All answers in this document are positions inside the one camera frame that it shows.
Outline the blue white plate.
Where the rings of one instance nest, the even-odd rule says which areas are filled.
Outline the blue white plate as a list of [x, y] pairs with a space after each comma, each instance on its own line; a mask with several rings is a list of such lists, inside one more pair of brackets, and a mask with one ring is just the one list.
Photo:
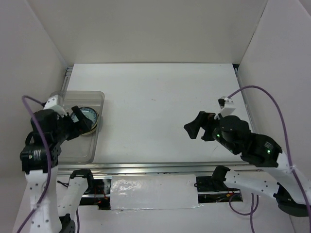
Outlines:
[[86, 118], [92, 121], [91, 130], [89, 132], [83, 133], [82, 136], [94, 133], [97, 129], [97, 125], [99, 122], [99, 114], [97, 113], [96, 110], [94, 110], [91, 107], [85, 106], [85, 107], [80, 107], [79, 109]]

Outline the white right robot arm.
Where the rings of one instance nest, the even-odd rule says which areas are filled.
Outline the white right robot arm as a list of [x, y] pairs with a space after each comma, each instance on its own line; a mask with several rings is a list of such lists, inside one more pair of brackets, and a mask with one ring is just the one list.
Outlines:
[[184, 129], [190, 139], [196, 139], [199, 130], [204, 130], [203, 141], [218, 142], [258, 172], [248, 177], [232, 168], [217, 166], [204, 186], [252, 192], [272, 199], [291, 216], [311, 215], [310, 180], [294, 170], [288, 156], [271, 137], [251, 132], [249, 124], [237, 116], [215, 119], [214, 113], [207, 112], [200, 112]]

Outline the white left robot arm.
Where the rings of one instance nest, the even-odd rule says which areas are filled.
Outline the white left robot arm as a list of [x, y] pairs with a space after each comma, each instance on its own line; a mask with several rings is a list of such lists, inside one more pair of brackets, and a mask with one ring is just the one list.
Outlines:
[[92, 122], [78, 106], [72, 107], [77, 121], [68, 113], [63, 116], [56, 110], [44, 109], [32, 113], [32, 131], [25, 140], [20, 153], [22, 171], [30, 190], [31, 212], [22, 225], [31, 223], [32, 233], [75, 233], [78, 230], [74, 221], [84, 193], [92, 193], [96, 182], [89, 169], [74, 170], [63, 199], [57, 202], [58, 157], [61, 145], [87, 133]]

